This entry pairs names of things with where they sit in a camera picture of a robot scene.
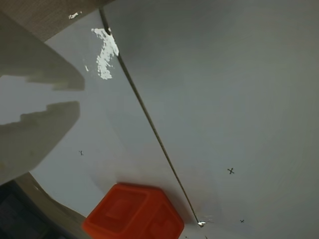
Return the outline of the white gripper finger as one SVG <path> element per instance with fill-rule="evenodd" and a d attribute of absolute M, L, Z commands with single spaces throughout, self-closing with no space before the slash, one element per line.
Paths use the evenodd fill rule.
<path fill-rule="evenodd" d="M 33 170 L 74 126 L 77 101 L 47 105 L 45 111 L 22 114 L 0 126 L 0 183 Z"/>
<path fill-rule="evenodd" d="M 57 91 L 85 89 L 84 77 L 71 63 L 3 12 L 0 13 L 0 75 L 52 84 Z"/>

